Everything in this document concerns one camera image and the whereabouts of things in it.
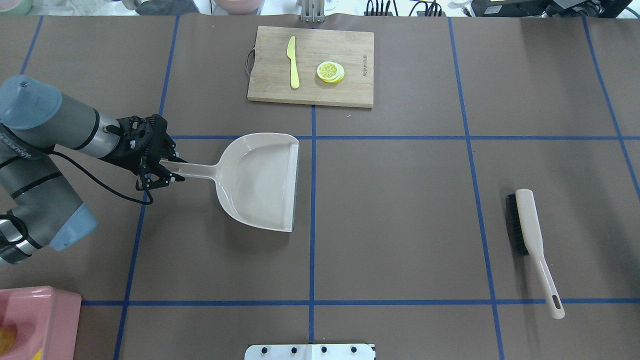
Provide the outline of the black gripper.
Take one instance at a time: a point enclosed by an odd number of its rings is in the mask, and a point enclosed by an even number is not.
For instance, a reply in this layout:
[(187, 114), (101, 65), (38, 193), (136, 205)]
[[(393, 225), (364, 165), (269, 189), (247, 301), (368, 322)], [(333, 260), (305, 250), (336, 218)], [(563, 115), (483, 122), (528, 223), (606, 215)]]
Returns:
[(116, 135), (116, 145), (103, 161), (138, 175), (137, 191), (152, 191), (183, 182), (184, 177), (169, 171), (160, 161), (188, 163), (179, 156), (176, 143), (167, 133), (169, 124), (159, 114), (149, 117), (131, 116), (107, 125), (106, 133)]

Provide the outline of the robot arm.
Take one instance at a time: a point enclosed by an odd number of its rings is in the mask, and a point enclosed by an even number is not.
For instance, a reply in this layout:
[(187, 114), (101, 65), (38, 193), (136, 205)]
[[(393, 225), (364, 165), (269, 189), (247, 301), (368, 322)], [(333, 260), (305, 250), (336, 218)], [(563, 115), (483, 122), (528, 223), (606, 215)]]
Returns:
[(15, 205), (1, 214), (1, 266), (16, 265), (42, 248), (64, 250), (98, 227), (52, 157), (77, 151), (135, 175), (135, 189), (151, 205), (151, 191), (183, 182), (162, 165), (182, 162), (159, 114), (113, 118), (27, 75), (1, 84), (0, 180)]

